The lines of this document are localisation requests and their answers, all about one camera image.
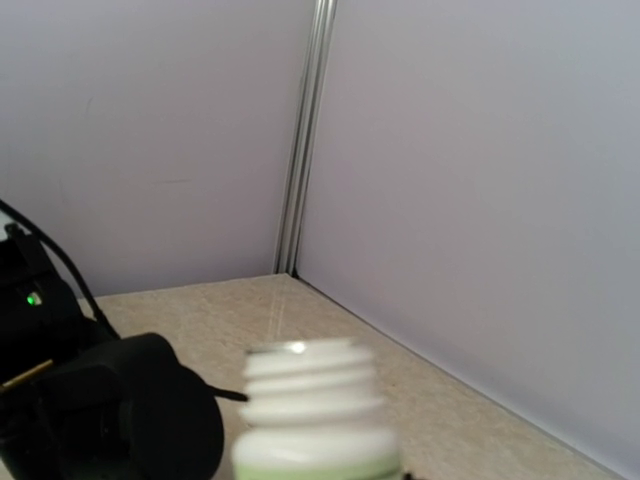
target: white wall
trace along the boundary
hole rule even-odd
[[[640,478],[640,4],[341,0],[299,273]]]
[[[0,195],[99,293],[268,273],[313,4],[4,2]]]

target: beige tabletop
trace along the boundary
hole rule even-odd
[[[617,478],[284,275],[115,295],[99,303],[123,335],[155,331],[181,361],[222,388],[241,389],[243,352],[265,341],[356,336],[375,350],[405,463],[429,480]],[[228,446],[243,430],[221,401]],[[0,480],[9,475],[0,466]]]

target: white plastic container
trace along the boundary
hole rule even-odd
[[[233,448],[236,480],[399,480],[373,360],[350,339],[249,352],[240,413],[252,429]]]

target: green label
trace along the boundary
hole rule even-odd
[[[399,457],[339,468],[272,469],[236,465],[235,480],[400,480]]]

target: silver metal frame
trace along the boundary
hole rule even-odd
[[[316,0],[304,73],[300,83],[300,99],[280,221],[275,273],[295,275],[313,141],[336,4],[337,0]]]

